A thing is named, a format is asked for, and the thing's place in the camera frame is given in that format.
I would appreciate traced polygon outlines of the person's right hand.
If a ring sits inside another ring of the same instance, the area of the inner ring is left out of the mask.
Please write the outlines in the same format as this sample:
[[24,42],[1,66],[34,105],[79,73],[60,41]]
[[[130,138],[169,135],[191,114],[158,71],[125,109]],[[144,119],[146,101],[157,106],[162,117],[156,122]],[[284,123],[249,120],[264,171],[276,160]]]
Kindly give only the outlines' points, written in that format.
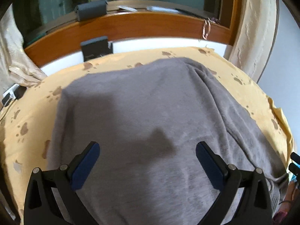
[[284,200],[280,203],[279,211],[289,212],[299,196],[298,184],[295,181],[290,181]]

